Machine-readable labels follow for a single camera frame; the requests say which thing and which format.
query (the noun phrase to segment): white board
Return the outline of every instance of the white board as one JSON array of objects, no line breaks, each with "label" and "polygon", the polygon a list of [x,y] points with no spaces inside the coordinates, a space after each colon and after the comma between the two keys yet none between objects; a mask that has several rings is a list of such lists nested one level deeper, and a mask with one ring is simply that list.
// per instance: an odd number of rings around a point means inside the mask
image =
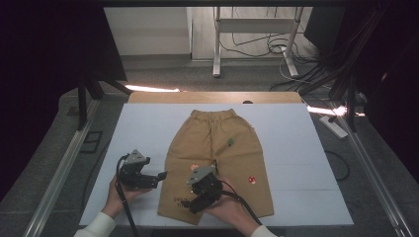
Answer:
[{"label": "white board", "polygon": [[[101,211],[109,181],[123,155],[138,149],[151,158],[141,173],[157,175],[164,171],[170,143],[191,111],[229,109],[254,126],[263,148],[275,209],[275,215],[260,218],[263,224],[275,227],[353,224],[304,104],[125,104],[80,225],[88,225]],[[198,226],[159,216],[160,188],[161,184],[129,205],[136,225],[227,227],[207,214]],[[124,212],[116,223],[129,225]]]}]

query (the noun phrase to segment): aluminum rail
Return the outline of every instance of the aluminum rail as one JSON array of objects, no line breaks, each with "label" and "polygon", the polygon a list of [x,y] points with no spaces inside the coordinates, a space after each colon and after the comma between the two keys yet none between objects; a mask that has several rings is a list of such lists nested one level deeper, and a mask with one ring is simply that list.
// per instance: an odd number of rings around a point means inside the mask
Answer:
[{"label": "aluminum rail", "polygon": [[87,122],[81,130],[77,130],[55,171],[37,210],[24,233],[24,237],[38,237],[41,235],[46,221],[73,166],[74,160],[83,144],[87,132],[92,124],[92,118],[99,108],[100,101],[92,101],[89,106]]},{"label": "aluminum rail", "polygon": [[376,192],[376,195],[381,202],[381,205],[388,216],[388,219],[391,222],[395,232],[399,237],[413,237],[416,236],[413,233],[412,229],[408,226],[407,221],[401,212],[400,208],[398,207],[396,201],[392,197],[391,193],[388,191],[387,187],[385,186],[384,181],[382,180],[376,166],[374,165],[373,160],[369,156],[367,150],[365,149],[364,145],[362,144],[358,134],[353,132],[352,129],[348,126],[345,119],[342,117],[338,117],[338,120],[348,132],[348,139],[353,146],[355,153],[360,161],[367,177],[370,180],[373,189]]}]

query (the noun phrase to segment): pants waistband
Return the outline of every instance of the pants waistband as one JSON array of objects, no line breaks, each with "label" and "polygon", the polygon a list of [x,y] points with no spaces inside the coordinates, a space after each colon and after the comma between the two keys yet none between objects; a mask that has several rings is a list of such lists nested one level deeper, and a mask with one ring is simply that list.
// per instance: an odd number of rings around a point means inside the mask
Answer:
[{"label": "pants waistband", "polygon": [[198,120],[225,120],[234,117],[237,117],[237,114],[234,111],[234,109],[220,112],[202,112],[197,110],[193,110],[191,112],[191,118]]}]

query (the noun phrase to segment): light strip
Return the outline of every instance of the light strip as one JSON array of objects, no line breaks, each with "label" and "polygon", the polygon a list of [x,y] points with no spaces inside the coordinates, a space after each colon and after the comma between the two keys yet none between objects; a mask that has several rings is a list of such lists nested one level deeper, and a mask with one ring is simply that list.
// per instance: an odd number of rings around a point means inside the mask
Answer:
[{"label": "light strip", "polygon": [[307,109],[309,112],[311,113],[317,113],[317,114],[323,114],[323,115],[330,115],[330,116],[344,116],[346,113],[346,108],[341,106],[337,109],[322,109],[322,108],[317,108],[317,107],[311,107],[311,106],[307,106]]},{"label": "light strip", "polygon": [[143,92],[180,92],[178,88],[171,90],[171,89],[142,87],[142,86],[133,86],[133,85],[126,85],[126,87],[133,91],[143,91]]}]

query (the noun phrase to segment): wall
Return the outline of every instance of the wall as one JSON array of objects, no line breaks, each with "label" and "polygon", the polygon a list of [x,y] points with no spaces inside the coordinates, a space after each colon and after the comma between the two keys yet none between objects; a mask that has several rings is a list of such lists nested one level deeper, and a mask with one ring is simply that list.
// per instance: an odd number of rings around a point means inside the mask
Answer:
[{"label": "wall", "polygon": [[191,53],[191,9],[105,8],[120,55]]}]

